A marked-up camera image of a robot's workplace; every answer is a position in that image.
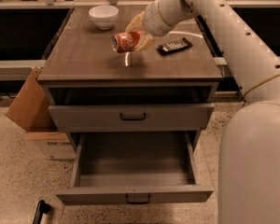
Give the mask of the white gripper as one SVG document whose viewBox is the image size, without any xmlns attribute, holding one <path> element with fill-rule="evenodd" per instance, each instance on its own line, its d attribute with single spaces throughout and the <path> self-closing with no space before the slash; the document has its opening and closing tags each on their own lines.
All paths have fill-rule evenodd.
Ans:
<svg viewBox="0 0 280 224">
<path fill-rule="evenodd" d="M 165 36 L 172 29 L 173 26 L 167 24 L 163 19 L 159 9 L 159 0 L 156 0 L 146 7 L 144 13 L 137 14 L 127 25 L 125 31 L 127 33 L 140 31 L 138 32 L 139 41 L 133 49 L 140 51 L 154 44 L 154 36 Z"/>
</svg>

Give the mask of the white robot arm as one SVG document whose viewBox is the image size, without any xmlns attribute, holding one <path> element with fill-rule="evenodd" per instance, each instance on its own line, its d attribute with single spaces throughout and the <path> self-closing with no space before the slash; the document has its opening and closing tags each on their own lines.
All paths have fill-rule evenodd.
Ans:
<svg viewBox="0 0 280 224">
<path fill-rule="evenodd" d="M 221 138 L 218 224 L 280 224 L 280 59 L 226 0 L 156 0 L 127 28 L 163 36 L 196 15 L 246 101 Z"/>
</svg>

